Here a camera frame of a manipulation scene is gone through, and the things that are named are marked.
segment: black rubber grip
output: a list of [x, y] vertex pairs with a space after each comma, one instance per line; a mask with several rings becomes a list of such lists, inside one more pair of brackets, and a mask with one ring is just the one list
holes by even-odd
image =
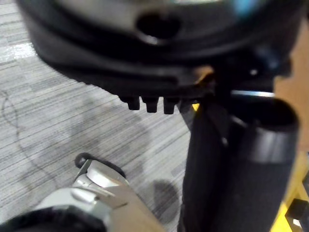
[[233, 104], [224, 149], [205, 107], [195, 118], [183, 183], [186, 232], [268, 232], [284, 196], [297, 143], [294, 111], [280, 100]]

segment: black cable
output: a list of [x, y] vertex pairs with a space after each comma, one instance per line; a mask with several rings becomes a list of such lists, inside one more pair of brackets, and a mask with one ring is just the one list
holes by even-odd
[[[2, 102], [2, 108], [1, 108], [1, 114], [4, 118], [4, 120], [9, 124], [11, 125], [12, 127], [14, 127], [16, 129], [16, 132], [15, 132], [15, 136], [16, 136], [16, 144], [17, 144], [17, 147], [18, 149], [22, 152], [22, 154], [24, 155], [24, 157], [31, 163], [31, 165], [33, 167], [35, 167], [36, 169], [38, 169], [39, 171], [41, 171], [42, 173], [44, 173], [48, 178], [50, 178], [54, 184], [55, 184], [55, 187], [58, 189], [59, 188], [59, 185], [58, 185], [58, 182], [56, 181], [56, 178], [51, 174], [49, 173], [48, 171], [46, 171], [44, 168], [40, 167], [38, 164], [36, 164], [32, 159], [31, 157], [27, 154], [27, 152], [25, 151], [25, 148], [22, 146], [21, 144], [21, 139], [20, 139], [20, 127], [18, 125], [18, 112], [14, 106], [14, 104], [12, 103], [12, 101], [10, 100], [10, 97], [8, 95], [7, 92], [3, 91], [3, 90], [0, 90], [0, 94], [2, 95], [2, 97], [4, 97], [4, 101]], [[10, 121], [5, 113], [5, 109], [6, 109], [6, 103], [9, 103], [11, 108], [13, 109], [13, 112], [14, 112], [14, 122]]]

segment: floor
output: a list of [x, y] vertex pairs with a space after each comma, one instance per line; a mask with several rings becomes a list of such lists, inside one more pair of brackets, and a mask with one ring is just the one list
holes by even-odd
[[175, 231], [190, 132], [176, 110], [129, 111], [116, 96], [38, 59], [16, 5], [0, 0], [0, 222], [69, 186], [89, 152], [122, 167], [167, 231]]

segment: silver metal part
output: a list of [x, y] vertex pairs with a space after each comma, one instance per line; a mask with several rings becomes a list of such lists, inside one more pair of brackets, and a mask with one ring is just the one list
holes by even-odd
[[148, 14], [173, 16], [181, 27], [174, 40], [192, 39], [231, 27], [267, 4], [267, 0], [56, 0], [63, 9], [85, 22], [138, 37], [159, 40], [141, 31], [137, 22]]
[[103, 188], [128, 185], [127, 180], [118, 172], [96, 160], [91, 162], [86, 175], [91, 181]]
[[164, 232], [127, 180], [110, 167], [87, 160], [71, 188], [56, 190], [35, 210], [74, 206], [101, 220], [107, 232]]
[[232, 95], [273, 98], [275, 93], [261, 91], [233, 90]]

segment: caster wheel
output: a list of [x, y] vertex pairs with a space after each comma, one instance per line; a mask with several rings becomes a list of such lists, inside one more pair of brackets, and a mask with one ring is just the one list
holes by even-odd
[[96, 160], [96, 161], [98, 161], [100, 163], [103, 163], [104, 165], [114, 169], [116, 172], [118, 172], [124, 178], [126, 177], [125, 172], [121, 168], [119, 168], [117, 165], [115, 165], [115, 164], [113, 164], [111, 162], [108, 162], [106, 160], [98, 159], [98, 158], [90, 155], [89, 153], [81, 153], [81, 154], [77, 155], [76, 158], [75, 158], [75, 161], [74, 161], [75, 162], [75, 166], [77, 168], [81, 168], [85, 164], [85, 162], [87, 160], [90, 160], [90, 159], [91, 160]]
[[77, 168], [81, 168], [87, 160], [95, 160], [96, 158], [93, 157], [92, 155], [90, 155], [89, 153], [81, 153], [81, 154], [78, 154], [75, 158], [75, 166]]

